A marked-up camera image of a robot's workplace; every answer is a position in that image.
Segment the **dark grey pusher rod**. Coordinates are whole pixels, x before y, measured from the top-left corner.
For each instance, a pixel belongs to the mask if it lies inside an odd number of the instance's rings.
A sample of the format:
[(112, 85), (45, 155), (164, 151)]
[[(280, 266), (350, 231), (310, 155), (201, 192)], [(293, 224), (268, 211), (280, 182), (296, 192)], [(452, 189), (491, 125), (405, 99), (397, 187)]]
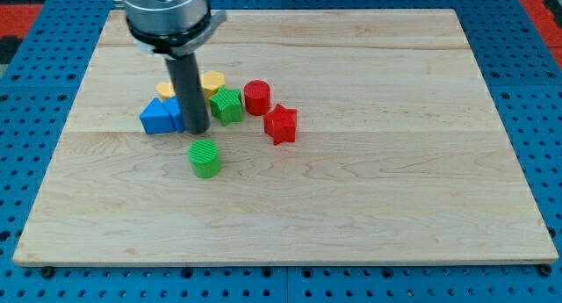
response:
[(176, 93), (187, 133), (202, 134), (210, 126), (195, 54), (167, 59), (166, 67)]

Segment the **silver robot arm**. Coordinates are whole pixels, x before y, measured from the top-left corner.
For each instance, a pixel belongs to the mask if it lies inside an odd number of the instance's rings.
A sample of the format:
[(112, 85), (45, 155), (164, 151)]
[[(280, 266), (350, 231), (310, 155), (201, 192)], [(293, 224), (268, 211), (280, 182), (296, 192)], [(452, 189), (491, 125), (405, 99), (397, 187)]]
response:
[(196, 51), (227, 21), (227, 13), (212, 12), (208, 0), (112, 1), (125, 10), (136, 45), (165, 60), (185, 130), (191, 134), (206, 132), (210, 122)]

